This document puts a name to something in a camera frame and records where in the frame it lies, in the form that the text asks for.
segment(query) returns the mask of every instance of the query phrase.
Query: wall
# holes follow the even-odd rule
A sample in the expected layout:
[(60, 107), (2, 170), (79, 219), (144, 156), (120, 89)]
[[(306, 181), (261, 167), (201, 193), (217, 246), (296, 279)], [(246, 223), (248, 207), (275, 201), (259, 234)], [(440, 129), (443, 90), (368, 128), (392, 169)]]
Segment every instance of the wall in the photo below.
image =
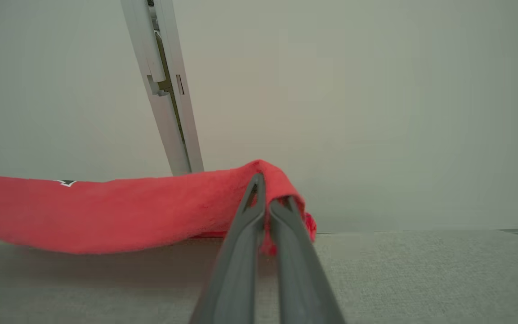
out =
[(171, 175), (121, 2), (0, 1), (0, 175)]
[(518, 228), (518, 1), (174, 1), (206, 170), (319, 230)]

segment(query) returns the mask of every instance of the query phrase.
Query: carpet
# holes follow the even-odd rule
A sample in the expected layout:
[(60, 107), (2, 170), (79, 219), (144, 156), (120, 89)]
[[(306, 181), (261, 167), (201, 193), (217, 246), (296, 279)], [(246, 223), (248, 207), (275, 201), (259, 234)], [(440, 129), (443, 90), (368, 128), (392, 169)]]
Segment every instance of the carpet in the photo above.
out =
[[(0, 242), (0, 323), (187, 323), (220, 241), (103, 256)], [(518, 234), (321, 234), (348, 323), (518, 323)], [(275, 260), (259, 259), (256, 323), (279, 322)]]

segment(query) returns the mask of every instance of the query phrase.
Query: floor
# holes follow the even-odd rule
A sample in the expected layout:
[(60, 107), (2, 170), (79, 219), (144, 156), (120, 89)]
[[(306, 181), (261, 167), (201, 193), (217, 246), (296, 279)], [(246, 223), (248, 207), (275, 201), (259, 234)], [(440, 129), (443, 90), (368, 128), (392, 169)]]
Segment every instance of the floor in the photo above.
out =
[[(72, 256), (0, 242), (0, 323), (187, 323), (220, 242)], [(321, 234), (315, 247), (348, 323), (518, 323), (518, 234)], [(277, 323), (261, 258), (256, 323)]]

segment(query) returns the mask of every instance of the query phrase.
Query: towel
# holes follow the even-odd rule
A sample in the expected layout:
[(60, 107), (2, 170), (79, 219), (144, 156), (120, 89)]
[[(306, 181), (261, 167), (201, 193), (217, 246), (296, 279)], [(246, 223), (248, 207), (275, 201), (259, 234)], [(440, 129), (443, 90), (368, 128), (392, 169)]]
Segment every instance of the towel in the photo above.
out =
[[(130, 252), (193, 237), (224, 236), (251, 177), (267, 203), (292, 195), (310, 234), (317, 225), (287, 176), (263, 160), (231, 170), (109, 182), (0, 176), (0, 240), (54, 252)], [(274, 254), (268, 235), (261, 251)]]

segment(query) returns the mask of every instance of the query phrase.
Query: red towel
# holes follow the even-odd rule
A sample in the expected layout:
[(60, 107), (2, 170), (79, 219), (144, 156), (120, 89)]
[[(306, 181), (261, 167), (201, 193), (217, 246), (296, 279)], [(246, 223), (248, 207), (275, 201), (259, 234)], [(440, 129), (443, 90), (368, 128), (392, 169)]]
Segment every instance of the red towel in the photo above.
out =
[[(261, 160), (231, 170), (109, 182), (0, 177), (0, 239), (94, 254), (224, 236), (257, 172), (265, 177), (268, 202), (295, 197), (314, 240), (316, 225), (304, 213), (304, 200), (279, 168)], [(268, 237), (262, 251), (275, 252)]]

